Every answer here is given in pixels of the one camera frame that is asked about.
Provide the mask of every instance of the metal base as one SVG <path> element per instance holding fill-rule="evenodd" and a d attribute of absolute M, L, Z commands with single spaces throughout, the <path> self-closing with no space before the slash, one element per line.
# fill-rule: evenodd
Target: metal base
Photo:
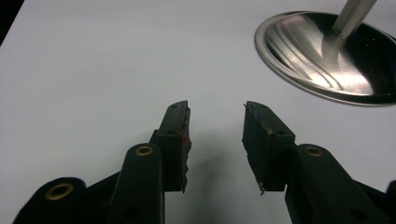
<path fill-rule="evenodd" d="M 336 34 L 337 15 L 288 12 L 264 21 L 255 43 L 265 63 L 298 88 L 349 105 L 396 103 L 396 41 L 362 24 Z"/>

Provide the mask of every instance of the shiny silver disc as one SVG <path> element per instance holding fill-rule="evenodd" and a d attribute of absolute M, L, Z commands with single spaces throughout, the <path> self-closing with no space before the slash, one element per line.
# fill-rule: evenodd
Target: shiny silver disc
<path fill-rule="evenodd" d="M 336 34 L 337 15 L 289 12 L 264 21 L 256 48 L 278 75 L 304 91 L 349 105 L 396 103 L 396 41 L 362 24 Z"/>

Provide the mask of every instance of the tabletop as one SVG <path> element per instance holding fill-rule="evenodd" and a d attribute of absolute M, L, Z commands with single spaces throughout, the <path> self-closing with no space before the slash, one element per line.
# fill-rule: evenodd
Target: tabletop
<path fill-rule="evenodd" d="M 166 107 L 191 108 L 184 194 L 167 223 L 290 223 L 284 193 L 260 197 L 242 145 L 246 101 L 268 105 L 296 143 L 327 148 L 356 180 L 396 179 L 396 107 L 342 105 L 301 91 L 254 47 L 257 27 L 288 11 L 339 13 L 326 0 L 25 0 L 0 48 L 0 223 L 61 177 L 87 186 L 147 142 Z M 365 22 L 396 36 L 396 2 Z"/>

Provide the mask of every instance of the white surface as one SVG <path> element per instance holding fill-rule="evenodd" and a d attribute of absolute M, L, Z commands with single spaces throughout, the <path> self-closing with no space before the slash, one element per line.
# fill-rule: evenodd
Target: white surface
<path fill-rule="evenodd" d="M 241 142 L 247 101 L 270 106 L 297 144 L 326 147 L 357 180 L 396 179 L 396 107 L 325 101 L 260 59 L 256 28 L 282 12 L 339 13 L 345 1 L 25 0 L 0 48 L 0 223 L 43 184 L 87 185 L 117 172 L 170 104 L 189 100 L 185 194 L 166 194 L 167 223 L 290 223 L 283 193 L 260 197 Z M 396 3 L 366 19 L 396 35 Z"/>

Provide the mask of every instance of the metal rod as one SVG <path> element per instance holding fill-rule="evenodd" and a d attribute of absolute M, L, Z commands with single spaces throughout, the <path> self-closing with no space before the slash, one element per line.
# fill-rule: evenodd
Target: metal rod
<path fill-rule="evenodd" d="M 332 26 L 342 36 L 350 36 L 359 28 L 376 0 L 348 0 Z"/>

